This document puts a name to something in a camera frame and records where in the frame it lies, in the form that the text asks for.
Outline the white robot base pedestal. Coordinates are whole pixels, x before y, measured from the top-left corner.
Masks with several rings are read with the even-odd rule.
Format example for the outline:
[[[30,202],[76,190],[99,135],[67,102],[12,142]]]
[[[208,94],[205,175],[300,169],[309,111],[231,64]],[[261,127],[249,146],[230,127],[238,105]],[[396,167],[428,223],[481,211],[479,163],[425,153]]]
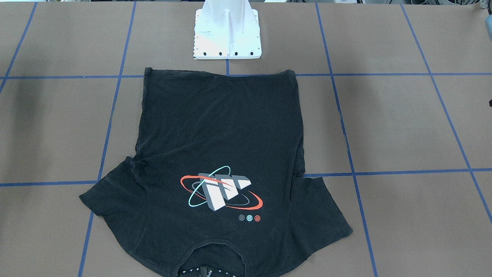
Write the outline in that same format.
[[[206,0],[195,12],[193,58],[242,60],[262,56],[258,11],[248,0]]]

